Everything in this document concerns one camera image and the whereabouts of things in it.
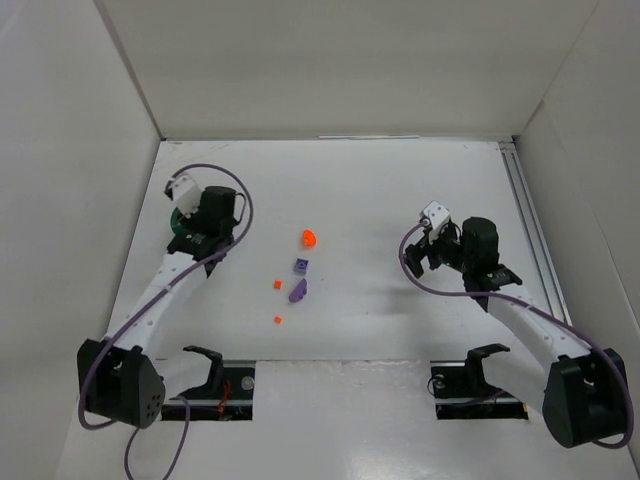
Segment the orange dome lego piece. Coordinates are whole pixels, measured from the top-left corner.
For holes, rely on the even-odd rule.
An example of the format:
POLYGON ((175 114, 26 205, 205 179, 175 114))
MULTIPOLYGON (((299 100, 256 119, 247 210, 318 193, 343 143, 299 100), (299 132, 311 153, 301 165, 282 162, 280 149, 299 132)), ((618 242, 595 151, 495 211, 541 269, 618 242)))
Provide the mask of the orange dome lego piece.
POLYGON ((317 245, 316 234, 312 230, 304 230, 301 235, 301 244, 305 249, 314 248, 317 245))

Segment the purple square lego brick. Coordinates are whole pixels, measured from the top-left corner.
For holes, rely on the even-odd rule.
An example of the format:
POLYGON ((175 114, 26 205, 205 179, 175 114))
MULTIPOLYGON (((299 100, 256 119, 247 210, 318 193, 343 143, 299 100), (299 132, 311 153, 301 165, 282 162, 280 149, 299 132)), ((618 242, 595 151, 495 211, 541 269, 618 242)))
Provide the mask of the purple square lego brick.
POLYGON ((294 272, 300 275, 305 275, 308 271, 309 261, 303 258, 297 258, 294 263, 294 272))

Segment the purple curved lego piece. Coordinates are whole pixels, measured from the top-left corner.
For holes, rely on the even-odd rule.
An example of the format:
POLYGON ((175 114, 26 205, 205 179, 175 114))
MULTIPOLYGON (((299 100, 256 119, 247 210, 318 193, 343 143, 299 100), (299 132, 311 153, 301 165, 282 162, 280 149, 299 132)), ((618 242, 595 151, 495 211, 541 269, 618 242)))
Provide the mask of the purple curved lego piece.
POLYGON ((290 303, 297 303, 301 301, 307 294, 308 282, 305 278, 302 278, 297 285, 292 289, 289 294, 288 301, 290 303))

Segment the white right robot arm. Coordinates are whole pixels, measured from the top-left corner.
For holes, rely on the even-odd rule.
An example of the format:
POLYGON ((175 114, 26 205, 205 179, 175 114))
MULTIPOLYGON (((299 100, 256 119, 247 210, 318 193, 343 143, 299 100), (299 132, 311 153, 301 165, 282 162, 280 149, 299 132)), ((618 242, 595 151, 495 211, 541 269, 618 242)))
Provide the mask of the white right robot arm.
POLYGON ((501 263, 499 235, 489 219, 470 217, 456 225, 449 211, 433 202, 403 238, 400 266, 419 289, 426 270, 447 266, 460 273, 461 292, 448 297, 475 301, 504 325, 535 359, 520 362, 509 347, 490 344, 468 352, 467 381, 476 391, 506 392, 537 411, 554 440, 565 448, 592 443, 621 449, 634 433, 634 406, 622 357, 536 306, 523 280, 501 263))

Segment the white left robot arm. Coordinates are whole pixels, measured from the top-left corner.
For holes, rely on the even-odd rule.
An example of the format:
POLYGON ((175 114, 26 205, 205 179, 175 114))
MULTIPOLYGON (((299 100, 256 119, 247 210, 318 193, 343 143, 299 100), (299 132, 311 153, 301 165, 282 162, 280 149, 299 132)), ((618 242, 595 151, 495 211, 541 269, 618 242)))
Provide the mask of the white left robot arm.
POLYGON ((199 202, 179 207, 183 225, 132 313, 102 340, 85 340, 77 352, 81 415, 145 429, 165 401, 181 394, 205 398, 223 383, 223 357, 214 350, 189 345, 169 360, 158 356, 181 308, 233 245, 239 223, 234 213, 240 194, 234 189, 192 188, 188 195, 199 202))

